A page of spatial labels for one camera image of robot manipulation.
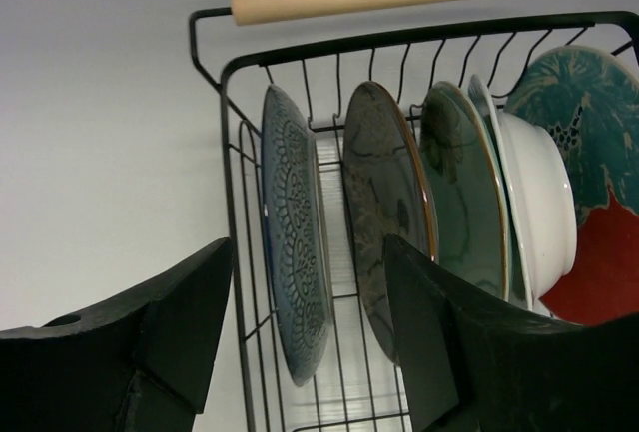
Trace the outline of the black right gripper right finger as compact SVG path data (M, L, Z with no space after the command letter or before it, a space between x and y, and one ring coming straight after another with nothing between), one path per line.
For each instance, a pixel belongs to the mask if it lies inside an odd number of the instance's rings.
M395 343L416 431L634 431L638 318L584 326L518 308L388 235Z

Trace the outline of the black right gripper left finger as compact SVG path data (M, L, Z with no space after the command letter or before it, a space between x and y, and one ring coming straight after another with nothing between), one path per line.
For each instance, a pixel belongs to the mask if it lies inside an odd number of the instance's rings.
M219 238L108 299L2 331L2 430L192 430L232 272L232 242Z

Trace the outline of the mint green flower plate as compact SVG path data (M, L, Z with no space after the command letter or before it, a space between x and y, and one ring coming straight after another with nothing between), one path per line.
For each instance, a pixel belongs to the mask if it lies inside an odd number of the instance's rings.
M501 170L484 120L458 86L440 81L428 91L419 148L434 194L437 263L506 300L512 259Z

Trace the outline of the dark grey snowflake plate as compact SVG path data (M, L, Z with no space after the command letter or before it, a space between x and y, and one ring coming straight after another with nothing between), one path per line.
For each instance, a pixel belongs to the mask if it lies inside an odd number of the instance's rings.
M434 196L416 140L393 95L366 81L352 93L343 134L343 186L360 301L386 357L400 364L387 298L384 238L440 257Z

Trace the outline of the white deep bowl plate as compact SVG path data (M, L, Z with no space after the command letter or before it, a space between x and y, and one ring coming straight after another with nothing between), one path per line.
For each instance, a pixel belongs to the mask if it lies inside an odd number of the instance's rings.
M527 307L550 316L541 297L570 273L577 251L573 193L563 159L545 129L497 110L476 74L468 96L487 120L499 155Z

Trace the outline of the blue floral patterned plate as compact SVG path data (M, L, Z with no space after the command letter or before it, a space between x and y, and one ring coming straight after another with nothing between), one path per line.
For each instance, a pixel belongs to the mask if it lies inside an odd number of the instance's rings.
M270 84L261 134L266 264L292 382L306 385L323 359L334 309L318 149L291 97Z

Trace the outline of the teal and red plate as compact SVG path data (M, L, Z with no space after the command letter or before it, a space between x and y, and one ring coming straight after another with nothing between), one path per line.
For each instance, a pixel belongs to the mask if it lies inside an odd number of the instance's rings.
M525 69L505 110L550 134L573 192L575 261L542 302L585 325L637 312L637 73L599 49L557 47Z

